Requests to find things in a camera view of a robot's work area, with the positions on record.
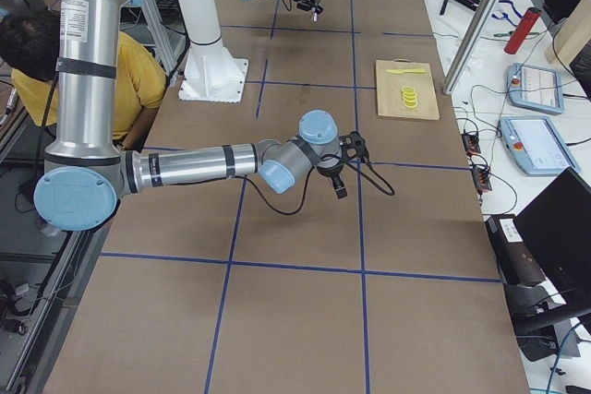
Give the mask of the bamboo cutting board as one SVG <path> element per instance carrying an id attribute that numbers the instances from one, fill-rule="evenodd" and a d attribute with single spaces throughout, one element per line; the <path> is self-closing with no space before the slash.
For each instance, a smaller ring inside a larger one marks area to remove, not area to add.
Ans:
<path id="1" fill-rule="evenodd" d="M 378 116 L 428 121 L 440 119 L 429 64 L 377 60 L 375 75 Z"/>

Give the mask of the yellow plastic knife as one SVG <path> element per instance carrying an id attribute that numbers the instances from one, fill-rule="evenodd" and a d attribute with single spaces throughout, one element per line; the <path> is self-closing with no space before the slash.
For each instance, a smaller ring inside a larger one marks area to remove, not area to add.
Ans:
<path id="1" fill-rule="evenodd" d="M 427 74 L 425 68 L 388 68 L 385 72 L 392 75 Z"/>

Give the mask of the near teach pendant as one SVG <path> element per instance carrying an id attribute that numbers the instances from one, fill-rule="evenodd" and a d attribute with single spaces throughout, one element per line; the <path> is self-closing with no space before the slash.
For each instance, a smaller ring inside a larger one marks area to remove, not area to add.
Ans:
<path id="1" fill-rule="evenodd" d="M 530 176 L 557 176 L 581 167 L 546 116 L 504 116 L 499 128 L 505 148 L 518 168 Z"/>

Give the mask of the teach pendant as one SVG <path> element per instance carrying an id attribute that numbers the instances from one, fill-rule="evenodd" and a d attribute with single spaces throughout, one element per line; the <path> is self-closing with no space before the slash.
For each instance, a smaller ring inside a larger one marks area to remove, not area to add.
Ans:
<path id="1" fill-rule="evenodd" d="M 513 63 L 506 77 L 508 98 L 514 106 L 551 115 L 564 112 L 561 74 L 557 70 Z"/>
<path id="2" fill-rule="evenodd" d="M 505 148 L 518 168 L 530 176 L 557 176 L 581 167 L 546 116 L 504 116 L 499 128 Z"/>

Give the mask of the black monitor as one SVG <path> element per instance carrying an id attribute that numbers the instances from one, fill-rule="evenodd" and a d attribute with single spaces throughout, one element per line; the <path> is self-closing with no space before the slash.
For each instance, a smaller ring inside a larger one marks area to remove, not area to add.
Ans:
<path id="1" fill-rule="evenodd" d="M 513 220 L 565 304 L 513 320 L 517 334 L 578 317 L 590 319 L 590 185 L 571 167 L 560 173 Z"/>

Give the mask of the red bottle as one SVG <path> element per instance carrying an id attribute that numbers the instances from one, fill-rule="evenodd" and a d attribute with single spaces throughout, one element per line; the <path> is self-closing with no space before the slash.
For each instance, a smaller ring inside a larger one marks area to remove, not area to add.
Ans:
<path id="1" fill-rule="evenodd" d="M 505 44 L 503 51 L 507 54 L 516 54 L 540 16 L 541 9 L 530 6 L 523 14 L 519 24 Z"/>

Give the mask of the far teach pendant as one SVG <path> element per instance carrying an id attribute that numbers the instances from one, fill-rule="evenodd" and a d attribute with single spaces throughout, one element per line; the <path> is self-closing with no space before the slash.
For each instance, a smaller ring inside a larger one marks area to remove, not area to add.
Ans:
<path id="1" fill-rule="evenodd" d="M 514 106 L 551 115 L 564 112 L 561 74 L 557 70 L 513 63 L 506 77 L 508 98 Z"/>

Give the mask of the person in yellow shirt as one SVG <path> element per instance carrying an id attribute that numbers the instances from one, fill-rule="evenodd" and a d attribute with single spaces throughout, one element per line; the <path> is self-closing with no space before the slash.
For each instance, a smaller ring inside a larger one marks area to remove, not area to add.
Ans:
<path id="1" fill-rule="evenodd" d="M 58 63 L 61 24 L 52 11 L 10 15 L 1 21 L 1 59 L 11 68 L 12 83 L 36 126 L 58 121 L 55 76 L 72 68 L 85 80 L 115 83 L 113 142 L 121 150 L 142 150 L 166 91 L 166 75 L 151 53 L 121 32 L 117 65 L 66 59 Z"/>

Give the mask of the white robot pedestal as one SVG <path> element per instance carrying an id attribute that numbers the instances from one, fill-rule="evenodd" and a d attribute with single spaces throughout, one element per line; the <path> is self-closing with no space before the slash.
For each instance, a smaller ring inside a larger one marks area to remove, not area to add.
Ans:
<path id="1" fill-rule="evenodd" d="M 241 101 L 248 60 L 223 44 L 215 0 L 178 0 L 190 47 L 179 98 L 184 101 Z"/>

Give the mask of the aluminium frame post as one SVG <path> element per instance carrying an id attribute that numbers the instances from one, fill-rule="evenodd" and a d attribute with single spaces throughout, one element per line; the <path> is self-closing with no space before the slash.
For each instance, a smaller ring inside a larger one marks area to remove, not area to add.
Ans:
<path id="1" fill-rule="evenodd" d="M 442 92 L 451 95 L 481 38 L 498 0 L 481 0 L 444 79 Z"/>

